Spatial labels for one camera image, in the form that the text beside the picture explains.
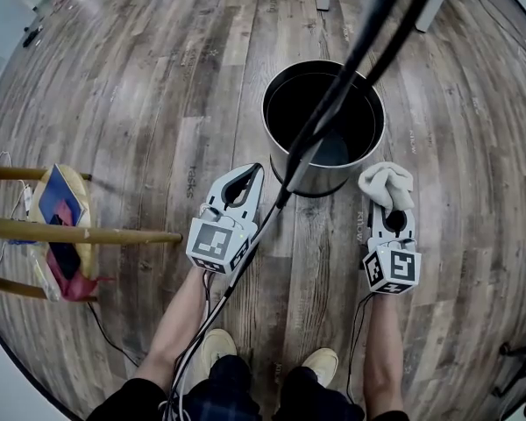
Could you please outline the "person's right leg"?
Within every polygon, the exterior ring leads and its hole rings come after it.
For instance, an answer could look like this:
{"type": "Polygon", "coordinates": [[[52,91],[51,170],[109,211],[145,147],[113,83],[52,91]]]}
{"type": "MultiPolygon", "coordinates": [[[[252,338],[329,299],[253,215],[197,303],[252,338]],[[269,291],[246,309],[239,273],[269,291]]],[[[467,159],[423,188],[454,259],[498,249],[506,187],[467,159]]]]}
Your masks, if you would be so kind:
{"type": "Polygon", "coordinates": [[[321,385],[309,367],[292,369],[273,421],[364,421],[365,412],[340,392],[321,385]]]}

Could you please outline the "small black floor device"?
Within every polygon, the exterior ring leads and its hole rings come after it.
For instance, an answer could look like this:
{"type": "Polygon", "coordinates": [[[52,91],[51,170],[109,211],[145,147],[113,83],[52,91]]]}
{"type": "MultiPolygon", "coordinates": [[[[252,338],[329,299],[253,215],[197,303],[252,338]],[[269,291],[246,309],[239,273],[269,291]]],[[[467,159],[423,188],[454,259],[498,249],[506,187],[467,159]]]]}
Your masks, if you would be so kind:
{"type": "Polygon", "coordinates": [[[36,39],[36,37],[40,34],[42,30],[43,30],[43,25],[39,25],[35,29],[31,30],[25,37],[22,43],[22,47],[27,48],[36,39]]]}

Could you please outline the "red bag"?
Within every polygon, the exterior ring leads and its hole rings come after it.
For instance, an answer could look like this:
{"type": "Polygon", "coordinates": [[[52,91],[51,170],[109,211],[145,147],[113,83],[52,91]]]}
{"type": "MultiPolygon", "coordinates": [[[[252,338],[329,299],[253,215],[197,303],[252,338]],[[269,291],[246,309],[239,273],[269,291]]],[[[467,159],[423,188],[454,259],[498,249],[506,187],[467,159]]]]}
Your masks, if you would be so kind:
{"type": "MultiPolygon", "coordinates": [[[[48,225],[69,226],[66,224],[68,215],[62,214],[60,217],[54,216],[53,222],[48,225]]],[[[93,227],[93,220],[89,216],[89,212],[84,209],[84,213],[78,227],[90,228],[93,227]]],[[[72,280],[65,279],[59,269],[59,266],[53,257],[52,251],[48,242],[46,244],[46,261],[50,267],[57,283],[60,286],[61,296],[63,299],[71,302],[83,301],[86,297],[91,296],[95,291],[97,284],[104,281],[113,281],[113,278],[101,277],[96,269],[96,246],[92,244],[83,244],[77,246],[77,253],[81,258],[81,265],[72,280]]]]}

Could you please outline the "person's shoe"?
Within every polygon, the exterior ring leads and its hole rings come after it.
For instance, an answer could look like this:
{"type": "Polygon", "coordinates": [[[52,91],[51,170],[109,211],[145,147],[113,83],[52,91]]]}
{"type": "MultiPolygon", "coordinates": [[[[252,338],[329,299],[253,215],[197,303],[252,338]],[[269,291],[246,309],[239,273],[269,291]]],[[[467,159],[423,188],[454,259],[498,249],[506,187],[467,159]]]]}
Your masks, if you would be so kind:
{"type": "Polygon", "coordinates": [[[224,329],[216,328],[208,332],[201,344],[201,363],[203,377],[208,378],[216,362],[225,356],[237,356],[236,344],[224,329]]]}
{"type": "Polygon", "coordinates": [[[302,363],[309,368],[317,378],[317,382],[328,388],[338,370],[338,355],[330,348],[320,348],[309,355],[302,363]]]}

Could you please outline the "clear plastic bag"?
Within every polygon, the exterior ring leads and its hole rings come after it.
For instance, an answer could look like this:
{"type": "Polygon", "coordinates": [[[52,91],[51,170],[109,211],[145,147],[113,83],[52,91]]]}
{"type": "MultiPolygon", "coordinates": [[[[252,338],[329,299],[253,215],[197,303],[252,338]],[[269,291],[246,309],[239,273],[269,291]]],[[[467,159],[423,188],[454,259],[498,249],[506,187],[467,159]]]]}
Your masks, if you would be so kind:
{"type": "Polygon", "coordinates": [[[29,245],[28,252],[31,257],[33,272],[46,298],[52,302],[59,302],[61,298],[60,286],[47,264],[45,248],[41,244],[29,245]]]}

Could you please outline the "person's left shoe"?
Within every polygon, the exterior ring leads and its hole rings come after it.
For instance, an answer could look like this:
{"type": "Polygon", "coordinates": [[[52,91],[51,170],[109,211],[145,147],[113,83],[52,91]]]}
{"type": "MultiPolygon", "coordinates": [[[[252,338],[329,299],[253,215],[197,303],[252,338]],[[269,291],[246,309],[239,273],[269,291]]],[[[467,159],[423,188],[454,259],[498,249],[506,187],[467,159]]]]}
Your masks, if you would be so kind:
{"type": "Polygon", "coordinates": [[[201,344],[201,363],[203,377],[208,378],[216,362],[225,356],[237,356],[236,344],[224,329],[216,328],[208,332],[201,344]]]}

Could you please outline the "person's left forearm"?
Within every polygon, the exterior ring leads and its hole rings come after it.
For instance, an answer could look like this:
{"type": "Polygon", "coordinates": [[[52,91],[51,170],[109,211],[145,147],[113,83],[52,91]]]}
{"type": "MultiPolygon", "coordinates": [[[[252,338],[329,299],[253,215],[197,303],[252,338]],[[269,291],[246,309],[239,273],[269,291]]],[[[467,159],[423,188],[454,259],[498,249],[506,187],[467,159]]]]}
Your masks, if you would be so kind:
{"type": "Polygon", "coordinates": [[[155,383],[168,392],[178,356],[195,337],[205,308],[203,272],[192,267],[168,305],[145,359],[134,378],[155,383]]]}

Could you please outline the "round yellow wooden table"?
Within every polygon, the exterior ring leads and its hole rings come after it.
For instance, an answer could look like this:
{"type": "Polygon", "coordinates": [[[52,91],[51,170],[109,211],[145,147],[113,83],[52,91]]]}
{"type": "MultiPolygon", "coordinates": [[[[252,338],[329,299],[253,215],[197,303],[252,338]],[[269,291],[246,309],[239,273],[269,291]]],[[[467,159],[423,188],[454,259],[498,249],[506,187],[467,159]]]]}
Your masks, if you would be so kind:
{"type": "MultiPolygon", "coordinates": [[[[108,229],[96,226],[88,189],[88,182],[91,176],[77,172],[67,165],[55,165],[64,174],[69,187],[74,191],[82,207],[89,212],[89,216],[93,220],[93,227],[48,225],[44,220],[39,210],[39,198],[44,191],[54,165],[48,169],[0,167],[0,181],[22,181],[25,183],[34,181],[36,183],[34,187],[26,184],[21,192],[21,198],[25,205],[26,218],[24,220],[0,218],[0,239],[11,245],[25,245],[27,251],[29,245],[41,244],[45,248],[45,252],[48,242],[64,242],[76,244],[77,246],[83,244],[98,246],[181,241],[182,235],[174,232],[108,229]]],[[[0,277],[0,291],[16,296],[48,300],[39,283],[36,286],[32,286],[0,277]]],[[[91,303],[95,300],[96,297],[93,292],[91,296],[77,302],[91,303]]]]}

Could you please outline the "metal bucket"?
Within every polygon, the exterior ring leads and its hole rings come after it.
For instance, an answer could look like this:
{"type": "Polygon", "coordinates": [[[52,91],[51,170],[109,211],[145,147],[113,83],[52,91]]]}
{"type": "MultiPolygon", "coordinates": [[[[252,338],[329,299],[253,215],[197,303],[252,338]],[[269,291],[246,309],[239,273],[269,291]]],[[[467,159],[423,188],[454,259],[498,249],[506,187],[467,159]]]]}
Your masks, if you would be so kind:
{"type": "MultiPolygon", "coordinates": [[[[286,174],[292,143],[341,68],[334,61],[301,61],[268,84],[261,111],[277,180],[286,174]]],[[[359,92],[364,83],[365,77],[356,73],[334,127],[295,188],[296,195],[318,198],[338,191],[380,144],[386,124],[384,105],[375,89],[359,92]]]]}

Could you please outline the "person's right shoe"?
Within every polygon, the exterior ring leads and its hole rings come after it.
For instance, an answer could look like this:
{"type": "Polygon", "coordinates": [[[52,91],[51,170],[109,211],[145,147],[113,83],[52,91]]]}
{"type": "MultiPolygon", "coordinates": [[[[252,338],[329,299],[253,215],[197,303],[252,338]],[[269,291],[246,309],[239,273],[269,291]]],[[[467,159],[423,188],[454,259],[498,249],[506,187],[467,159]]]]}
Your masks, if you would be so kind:
{"type": "Polygon", "coordinates": [[[328,388],[338,370],[338,355],[330,348],[320,348],[309,355],[302,363],[309,368],[317,378],[317,382],[328,388]]]}

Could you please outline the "white terry cloth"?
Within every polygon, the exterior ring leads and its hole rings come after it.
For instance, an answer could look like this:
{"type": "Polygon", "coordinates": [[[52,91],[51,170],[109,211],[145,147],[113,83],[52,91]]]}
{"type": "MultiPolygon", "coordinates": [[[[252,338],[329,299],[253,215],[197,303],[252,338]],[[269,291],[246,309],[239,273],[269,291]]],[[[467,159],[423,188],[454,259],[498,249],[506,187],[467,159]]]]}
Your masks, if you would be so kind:
{"type": "Polygon", "coordinates": [[[360,190],[387,214],[415,207],[411,197],[413,184],[413,175],[407,169],[389,161],[370,166],[358,179],[360,190]]]}

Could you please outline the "blue book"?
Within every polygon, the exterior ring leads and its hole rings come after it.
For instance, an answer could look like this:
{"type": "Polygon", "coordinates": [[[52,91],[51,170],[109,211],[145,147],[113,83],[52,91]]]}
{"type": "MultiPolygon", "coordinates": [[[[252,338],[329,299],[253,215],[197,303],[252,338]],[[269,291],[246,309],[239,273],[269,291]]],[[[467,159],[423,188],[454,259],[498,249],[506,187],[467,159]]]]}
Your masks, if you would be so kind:
{"type": "Polygon", "coordinates": [[[39,198],[39,210],[48,224],[53,222],[54,216],[68,215],[66,224],[69,226],[77,226],[84,213],[84,208],[57,165],[52,167],[44,191],[39,198]]]}

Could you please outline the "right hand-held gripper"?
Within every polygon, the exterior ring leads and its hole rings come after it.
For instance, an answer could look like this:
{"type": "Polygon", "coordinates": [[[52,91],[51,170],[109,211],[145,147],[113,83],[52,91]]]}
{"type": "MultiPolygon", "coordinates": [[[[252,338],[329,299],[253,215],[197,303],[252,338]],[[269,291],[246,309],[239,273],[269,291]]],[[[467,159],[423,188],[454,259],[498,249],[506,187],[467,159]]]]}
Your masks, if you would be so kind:
{"type": "MultiPolygon", "coordinates": [[[[371,236],[392,236],[387,225],[386,210],[370,203],[367,226],[371,236]]],[[[397,237],[415,237],[416,219],[412,210],[395,212],[397,237]]],[[[422,255],[414,239],[381,239],[367,241],[368,255],[363,259],[369,289],[373,293],[400,295],[416,287],[420,279],[422,255]]]]}

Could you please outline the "person's left leg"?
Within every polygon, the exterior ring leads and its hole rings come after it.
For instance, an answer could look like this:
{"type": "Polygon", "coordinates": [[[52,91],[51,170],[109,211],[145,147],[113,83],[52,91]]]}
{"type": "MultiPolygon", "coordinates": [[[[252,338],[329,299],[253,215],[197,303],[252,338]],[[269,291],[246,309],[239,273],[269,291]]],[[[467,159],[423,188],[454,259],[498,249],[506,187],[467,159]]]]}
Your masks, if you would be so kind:
{"type": "Polygon", "coordinates": [[[259,405],[251,397],[251,372],[237,355],[219,358],[209,377],[183,397],[190,421],[261,421],[259,405]]]}

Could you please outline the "person's leg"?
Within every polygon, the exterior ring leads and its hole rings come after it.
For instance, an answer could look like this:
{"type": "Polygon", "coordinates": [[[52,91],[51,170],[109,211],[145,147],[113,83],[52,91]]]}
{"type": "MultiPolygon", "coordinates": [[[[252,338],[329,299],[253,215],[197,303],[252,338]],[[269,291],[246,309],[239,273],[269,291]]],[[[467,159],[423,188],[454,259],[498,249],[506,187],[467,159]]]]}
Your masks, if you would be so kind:
{"type": "Polygon", "coordinates": [[[292,369],[273,421],[364,421],[365,412],[340,392],[321,385],[309,367],[292,369]]]}
{"type": "Polygon", "coordinates": [[[251,372],[237,355],[219,358],[209,377],[183,397],[190,421],[261,421],[259,405],[251,397],[251,372]]]}

